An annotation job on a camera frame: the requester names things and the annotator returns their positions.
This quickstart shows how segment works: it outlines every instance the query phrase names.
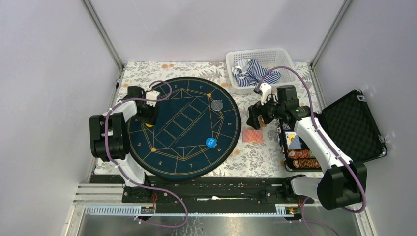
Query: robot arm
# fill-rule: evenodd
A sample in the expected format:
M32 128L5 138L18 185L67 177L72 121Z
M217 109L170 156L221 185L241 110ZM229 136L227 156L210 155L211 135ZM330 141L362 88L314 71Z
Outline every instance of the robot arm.
M122 100L130 98L142 98L156 100L159 92L146 92L139 86L131 86L127 89L127 96ZM156 102L128 101L120 105L113 111L109 119L109 151L111 157L117 162L115 165L109 161L104 145L104 120L106 113L91 116L90 125L90 148L94 157L102 159L104 162L110 162L117 168L119 165L124 172L133 181L143 184L145 182L145 172L138 166L136 161L130 155L130 140L127 133L127 122L134 117L149 125L155 125L156 116L159 106ZM135 187L133 183L121 175L128 187Z
M291 180L293 192L297 195L318 199L327 210L361 202L362 197L358 185L338 158L342 157L349 163L365 189L367 169L364 164L360 162L352 163L351 158L344 154L322 129L317 118L314 118L317 124L317 129L315 129L310 117L310 108L299 106L294 86L282 86L278 87L277 90L279 103L270 96L264 96L266 92L270 94L270 85L261 85L262 101L249 107L247 124L259 129L260 117L265 124L272 122L274 119L288 123L314 153L323 173L325 173L323 178L296 177ZM319 135L318 131L323 134L328 144ZM338 156L330 150L329 145L338 151Z

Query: dark blue mat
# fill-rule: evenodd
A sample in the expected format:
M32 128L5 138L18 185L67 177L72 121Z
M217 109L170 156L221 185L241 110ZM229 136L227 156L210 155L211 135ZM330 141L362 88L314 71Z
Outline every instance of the dark blue mat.
M128 125L133 158L147 171L164 179L185 180L204 175L230 155L239 140L241 120L233 98L219 85L201 78L167 80L171 97L159 102L154 127L131 119ZM165 84L153 87L166 96ZM221 100L214 111L211 103ZM217 145L208 147L206 140Z

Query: striped cloth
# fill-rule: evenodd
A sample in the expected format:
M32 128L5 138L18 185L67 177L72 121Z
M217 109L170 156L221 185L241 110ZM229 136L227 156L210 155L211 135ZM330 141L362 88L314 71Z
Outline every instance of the striped cloth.
M240 87L256 85L267 71L268 68L262 67L254 59L239 60L232 68L233 76ZM270 85L276 84L280 77L281 73L272 71L265 77L264 82Z

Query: case lid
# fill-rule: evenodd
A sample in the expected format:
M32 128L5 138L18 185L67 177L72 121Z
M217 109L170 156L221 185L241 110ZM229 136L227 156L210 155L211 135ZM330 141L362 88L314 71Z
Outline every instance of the case lid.
M387 155L385 139L356 89L326 107L317 118L334 143L353 161L370 161Z

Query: white wall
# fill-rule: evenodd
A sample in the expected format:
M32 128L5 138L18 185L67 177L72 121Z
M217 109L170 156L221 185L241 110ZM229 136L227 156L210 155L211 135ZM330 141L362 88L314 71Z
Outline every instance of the white wall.
M117 73L81 1L0 1L0 235L62 234Z
M343 0L92 0L121 59L225 61L282 47L311 61Z
M388 138L388 156L366 163L379 236L417 232L416 12L415 0L355 1L317 67L327 103L361 89Z

